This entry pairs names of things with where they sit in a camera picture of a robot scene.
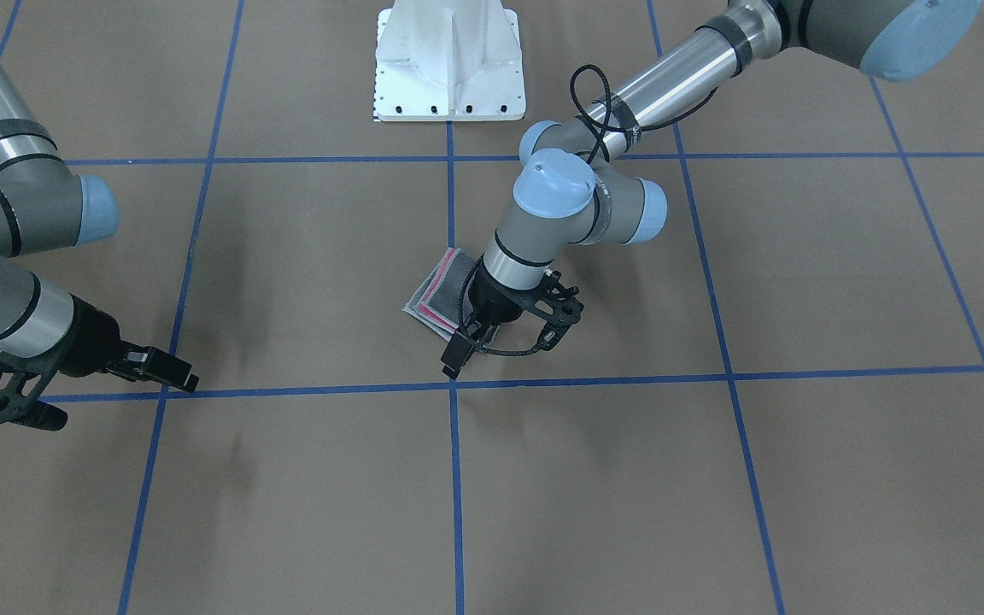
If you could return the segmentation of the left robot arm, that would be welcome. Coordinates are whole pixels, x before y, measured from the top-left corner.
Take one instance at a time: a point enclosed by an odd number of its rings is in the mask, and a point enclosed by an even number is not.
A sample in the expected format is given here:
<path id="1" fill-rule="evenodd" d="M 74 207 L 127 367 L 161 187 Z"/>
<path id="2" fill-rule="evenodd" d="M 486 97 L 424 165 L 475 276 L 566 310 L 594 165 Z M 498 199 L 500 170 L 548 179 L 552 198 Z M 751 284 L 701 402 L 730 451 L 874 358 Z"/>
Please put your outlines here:
<path id="1" fill-rule="evenodd" d="M 554 348 L 584 312 L 577 288 L 552 268 L 559 251 L 660 233 L 664 192 L 613 166 L 646 133 L 689 117 L 723 83 L 792 47 L 870 77 L 912 80 L 960 43 L 980 10 L 979 1 L 730 1 L 632 80 L 578 104 L 573 120 L 532 125 L 520 140 L 512 202 L 450 292 L 460 322 L 442 372 L 457 378 L 475 353 L 492 354 L 497 328 L 524 313 L 543 322 L 531 353 Z"/>

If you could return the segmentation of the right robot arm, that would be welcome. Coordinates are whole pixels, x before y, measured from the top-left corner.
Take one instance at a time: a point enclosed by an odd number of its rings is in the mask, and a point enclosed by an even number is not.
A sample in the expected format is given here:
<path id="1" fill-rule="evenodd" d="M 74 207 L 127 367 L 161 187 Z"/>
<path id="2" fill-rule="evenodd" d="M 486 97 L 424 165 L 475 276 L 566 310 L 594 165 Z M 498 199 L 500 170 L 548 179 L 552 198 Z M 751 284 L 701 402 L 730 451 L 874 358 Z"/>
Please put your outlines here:
<path id="1" fill-rule="evenodd" d="M 122 338 L 120 323 L 17 264 L 17 257 L 112 237 L 112 188 L 75 174 L 0 65 L 0 370 L 82 378 L 95 372 L 188 390 L 191 364 Z"/>

